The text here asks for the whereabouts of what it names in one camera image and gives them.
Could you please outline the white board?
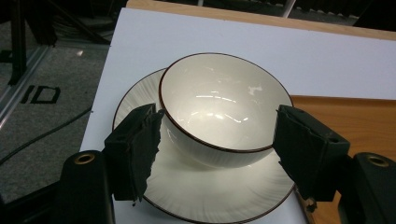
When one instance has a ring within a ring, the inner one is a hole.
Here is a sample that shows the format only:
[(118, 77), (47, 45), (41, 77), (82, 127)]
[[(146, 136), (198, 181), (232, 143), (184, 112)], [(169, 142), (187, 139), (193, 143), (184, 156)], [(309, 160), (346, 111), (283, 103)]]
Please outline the white board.
[(129, 6), (118, 19), (84, 149), (100, 149), (121, 97), (143, 76), (196, 52), (267, 69), (293, 96), (396, 100), (396, 33), (207, 7)]

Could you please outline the wooden tray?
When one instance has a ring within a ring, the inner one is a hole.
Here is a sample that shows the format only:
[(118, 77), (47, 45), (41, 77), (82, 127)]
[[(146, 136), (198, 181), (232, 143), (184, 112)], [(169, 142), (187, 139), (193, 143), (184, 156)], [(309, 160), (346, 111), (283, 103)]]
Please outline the wooden tray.
[[(292, 96), (295, 107), (309, 113), (350, 143), (348, 155), (370, 152), (396, 162), (396, 100)], [(309, 224), (341, 224), (336, 192), (332, 202), (317, 202), (315, 212), (305, 210)]]

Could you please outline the white plate with brown rim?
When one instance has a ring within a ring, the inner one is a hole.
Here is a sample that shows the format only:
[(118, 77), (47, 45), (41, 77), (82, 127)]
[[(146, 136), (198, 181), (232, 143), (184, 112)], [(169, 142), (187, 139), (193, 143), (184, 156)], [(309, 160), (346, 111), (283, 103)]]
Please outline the white plate with brown rim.
[[(141, 105), (154, 103), (161, 107), (158, 93), (164, 71), (144, 77), (127, 91), (117, 109), (116, 123)], [(248, 222), (276, 209), (293, 189), (273, 149), (247, 166), (207, 166), (177, 149), (162, 123), (159, 150), (145, 198), (165, 213), (190, 222)]]

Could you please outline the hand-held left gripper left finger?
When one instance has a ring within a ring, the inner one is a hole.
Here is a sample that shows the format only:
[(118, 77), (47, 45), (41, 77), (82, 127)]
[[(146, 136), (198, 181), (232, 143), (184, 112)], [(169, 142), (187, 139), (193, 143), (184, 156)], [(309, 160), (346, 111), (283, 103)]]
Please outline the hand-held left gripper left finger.
[(117, 201), (141, 201), (159, 152), (164, 111), (155, 104), (133, 109), (105, 140), (110, 188)]

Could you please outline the black metal stand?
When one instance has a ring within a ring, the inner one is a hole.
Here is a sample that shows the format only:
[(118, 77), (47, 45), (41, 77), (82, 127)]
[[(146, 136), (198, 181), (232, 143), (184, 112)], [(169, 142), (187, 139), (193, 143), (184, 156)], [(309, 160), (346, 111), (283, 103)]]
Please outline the black metal stand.
[(70, 23), (93, 43), (109, 43), (78, 17), (78, 1), (85, 1), (88, 5), (91, 0), (0, 0), (0, 24), (9, 21), (11, 31), (11, 49), (0, 51), (0, 63), (11, 63), (8, 85), (18, 84), (27, 71), (26, 22), (39, 44), (55, 44), (57, 35), (52, 21), (56, 16)]

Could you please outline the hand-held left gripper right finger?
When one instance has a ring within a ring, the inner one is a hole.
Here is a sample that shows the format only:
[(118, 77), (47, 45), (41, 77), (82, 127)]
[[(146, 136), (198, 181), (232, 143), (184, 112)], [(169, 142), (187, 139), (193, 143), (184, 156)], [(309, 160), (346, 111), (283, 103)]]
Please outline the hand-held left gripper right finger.
[(349, 176), (350, 143), (302, 109), (281, 105), (277, 110), (273, 148), (280, 165), (294, 181), (306, 210), (330, 202)]

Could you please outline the white bowl with brown rim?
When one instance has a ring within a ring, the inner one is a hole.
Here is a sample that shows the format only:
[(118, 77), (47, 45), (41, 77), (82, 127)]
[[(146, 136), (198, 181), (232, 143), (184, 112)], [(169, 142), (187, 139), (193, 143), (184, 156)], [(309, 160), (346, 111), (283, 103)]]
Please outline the white bowl with brown rim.
[(198, 53), (165, 69), (159, 83), (163, 124), (183, 154), (204, 165), (237, 168), (272, 152), (276, 111), (289, 93), (255, 63)]

